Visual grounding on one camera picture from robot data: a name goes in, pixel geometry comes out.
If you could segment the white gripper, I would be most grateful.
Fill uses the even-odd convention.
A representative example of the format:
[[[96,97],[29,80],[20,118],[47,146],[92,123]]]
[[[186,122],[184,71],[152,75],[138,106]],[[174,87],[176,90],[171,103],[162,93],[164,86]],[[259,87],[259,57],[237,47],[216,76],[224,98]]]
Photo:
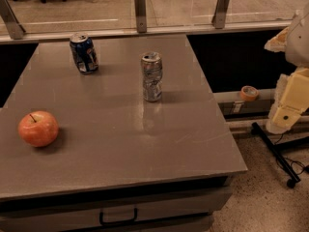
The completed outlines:
[[[295,66],[309,67],[309,4],[295,12],[291,25],[268,40],[265,50],[284,52]],[[281,134],[289,131],[309,108],[309,70],[297,69],[281,74],[275,88],[274,103],[266,124],[267,131]]]

